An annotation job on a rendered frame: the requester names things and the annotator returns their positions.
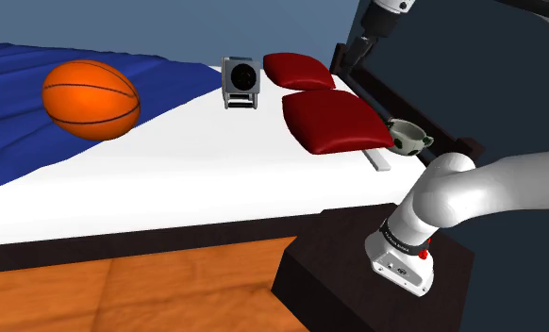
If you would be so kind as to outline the small red pillow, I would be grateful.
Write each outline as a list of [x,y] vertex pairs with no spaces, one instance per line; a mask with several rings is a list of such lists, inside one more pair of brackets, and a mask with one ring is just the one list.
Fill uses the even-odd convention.
[[265,74],[279,87],[296,91],[333,90],[334,79],[316,58],[296,53],[272,53],[263,57]]

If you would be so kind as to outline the large red pillow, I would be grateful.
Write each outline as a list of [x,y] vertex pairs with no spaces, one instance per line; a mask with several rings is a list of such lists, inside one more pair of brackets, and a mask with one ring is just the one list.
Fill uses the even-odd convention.
[[291,134],[313,155],[393,146],[377,112],[348,91],[288,94],[282,98],[282,109]]

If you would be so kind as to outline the white cup with dark spots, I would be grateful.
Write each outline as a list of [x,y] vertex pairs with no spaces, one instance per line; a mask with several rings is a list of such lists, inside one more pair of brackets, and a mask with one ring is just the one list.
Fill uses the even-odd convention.
[[389,118],[386,127],[393,142],[393,146],[388,147],[388,150],[400,156],[416,156],[434,142],[433,137],[407,120]]

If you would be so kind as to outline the white flat strip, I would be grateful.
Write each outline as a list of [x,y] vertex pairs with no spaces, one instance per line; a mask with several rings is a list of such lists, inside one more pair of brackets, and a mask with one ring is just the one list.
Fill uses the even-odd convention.
[[387,172],[391,169],[390,164],[384,159],[378,149],[363,150],[363,154],[371,162],[377,172]]

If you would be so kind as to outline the grey box speaker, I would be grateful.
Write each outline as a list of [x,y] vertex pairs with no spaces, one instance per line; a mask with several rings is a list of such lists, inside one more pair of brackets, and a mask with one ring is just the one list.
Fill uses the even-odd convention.
[[222,95],[225,108],[258,108],[260,69],[260,62],[251,58],[222,58]]

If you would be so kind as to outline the dark robot stand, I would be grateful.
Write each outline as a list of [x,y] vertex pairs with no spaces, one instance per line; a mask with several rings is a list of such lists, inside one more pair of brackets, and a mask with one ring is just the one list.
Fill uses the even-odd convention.
[[458,332],[474,253],[439,232],[434,282],[418,297],[375,273],[364,242],[396,206],[322,212],[285,249],[272,286],[309,332]]

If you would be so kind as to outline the orange basketball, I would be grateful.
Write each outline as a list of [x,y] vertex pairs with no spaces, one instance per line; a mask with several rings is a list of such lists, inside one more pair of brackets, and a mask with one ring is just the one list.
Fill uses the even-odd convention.
[[88,141],[109,141],[139,120],[135,86],[115,68],[94,60],[65,62],[45,78],[42,104],[64,131]]

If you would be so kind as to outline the blue blanket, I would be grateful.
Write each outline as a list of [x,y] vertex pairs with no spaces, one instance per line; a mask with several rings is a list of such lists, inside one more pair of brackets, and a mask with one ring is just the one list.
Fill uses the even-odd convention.
[[42,83],[60,64],[90,59],[126,75],[141,99],[139,124],[221,86],[202,63],[159,56],[0,43],[0,186],[92,148],[59,128],[42,105]]

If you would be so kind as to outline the bed with dark frame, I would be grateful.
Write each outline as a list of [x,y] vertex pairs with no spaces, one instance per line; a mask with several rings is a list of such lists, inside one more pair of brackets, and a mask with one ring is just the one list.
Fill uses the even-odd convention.
[[424,171],[388,150],[308,152],[286,90],[225,108],[221,86],[0,186],[0,272],[297,235],[327,209],[399,204]]

